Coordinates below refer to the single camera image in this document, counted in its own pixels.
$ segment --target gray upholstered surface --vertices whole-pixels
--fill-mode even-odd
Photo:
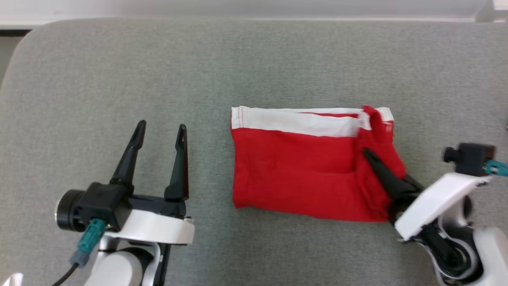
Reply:
[[[0,86],[12,53],[21,39],[22,37],[0,37]]]
[[[107,182],[148,121],[136,192],[161,195],[188,127],[195,244],[167,285],[436,285],[430,259],[387,223],[317,220],[231,202],[230,107],[389,106],[395,145],[428,185],[443,147],[498,146],[508,160],[508,25],[334,21],[80,20],[19,44],[0,92],[0,277],[48,285],[79,238],[60,196]],[[508,232],[508,180],[473,195],[475,220]],[[80,285],[78,271],[68,285]]]

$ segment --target folded red shirt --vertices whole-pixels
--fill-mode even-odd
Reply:
[[[233,202],[237,208],[323,219],[386,221],[390,198],[362,155],[406,175],[390,109],[233,107]]]

